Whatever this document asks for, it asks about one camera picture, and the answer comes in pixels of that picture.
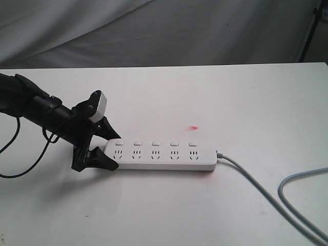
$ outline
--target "white power strip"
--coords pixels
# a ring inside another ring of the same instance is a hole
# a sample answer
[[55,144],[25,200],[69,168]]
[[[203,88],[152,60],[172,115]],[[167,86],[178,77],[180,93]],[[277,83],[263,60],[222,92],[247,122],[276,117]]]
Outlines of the white power strip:
[[193,141],[111,139],[105,154],[127,170],[213,171],[217,162],[215,149]]

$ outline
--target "gray cable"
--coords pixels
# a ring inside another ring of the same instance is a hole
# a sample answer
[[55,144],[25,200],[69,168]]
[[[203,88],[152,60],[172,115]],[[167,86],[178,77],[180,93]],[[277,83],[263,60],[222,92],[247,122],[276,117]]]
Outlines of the gray cable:
[[321,231],[319,228],[317,228],[312,222],[310,222],[307,218],[305,218],[296,208],[294,208],[293,205],[287,200],[283,193],[283,187],[285,184],[293,181],[294,179],[297,178],[305,178],[308,176],[312,175],[317,175],[317,174],[323,174],[323,173],[328,173],[328,168],[321,168],[321,169],[316,169],[316,170],[311,170],[307,172],[302,172],[302,173],[296,173],[291,176],[288,176],[285,178],[281,184],[279,185],[278,188],[278,195],[281,199],[281,201],[285,204],[285,206],[304,224],[306,224],[314,233],[316,233],[318,236],[320,236],[323,240],[328,241],[328,235],[325,234],[323,231]]
[[328,241],[323,241],[317,236],[313,235],[310,231],[304,228],[300,223],[298,223],[289,213],[280,205],[280,203],[249,173],[247,172],[240,164],[238,164],[233,159],[222,155],[221,153],[217,153],[218,159],[225,159],[231,162],[234,166],[238,168],[241,174],[247,178],[258,190],[262,193],[262,195],[271,203],[271,205],[301,234],[303,234],[306,238],[308,238],[311,242],[316,245],[328,246]]

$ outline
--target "gray backdrop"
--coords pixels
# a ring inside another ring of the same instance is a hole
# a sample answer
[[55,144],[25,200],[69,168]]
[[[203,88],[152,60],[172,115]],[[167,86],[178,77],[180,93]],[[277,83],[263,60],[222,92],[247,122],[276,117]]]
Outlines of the gray backdrop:
[[0,68],[296,62],[317,0],[0,0]]

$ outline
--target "white table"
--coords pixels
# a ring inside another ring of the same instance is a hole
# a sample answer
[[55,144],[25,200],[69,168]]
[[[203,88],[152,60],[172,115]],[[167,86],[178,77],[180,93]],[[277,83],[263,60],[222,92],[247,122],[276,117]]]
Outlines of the white table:
[[[28,77],[67,107],[100,89],[121,137],[206,141],[277,198],[286,176],[327,166],[326,64],[0,72]],[[0,122],[3,146],[16,125],[4,114]],[[0,155],[1,173],[25,170],[45,142],[41,128],[23,119],[17,141]],[[61,140],[28,175],[0,179],[1,246],[311,245],[228,165],[212,173],[78,173],[71,159],[72,146]],[[327,187],[321,175],[285,189],[326,232]]]

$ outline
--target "robotic arm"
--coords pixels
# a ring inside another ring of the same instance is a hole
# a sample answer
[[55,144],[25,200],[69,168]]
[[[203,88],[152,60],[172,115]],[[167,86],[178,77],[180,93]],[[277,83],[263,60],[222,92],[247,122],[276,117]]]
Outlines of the robotic arm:
[[[96,147],[89,150],[93,135],[106,140],[120,138],[104,116],[107,99],[95,91],[86,101],[68,109],[62,101],[50,96],[29,79],[16,74],[0,73],[0,113],[24,117],[42,127],[45,138],[56,142],[60,137],[74,145],[72,169],[84,168],[115,170],[118,164]],[[55,141],[47,137],[46,130],[57,135]]]

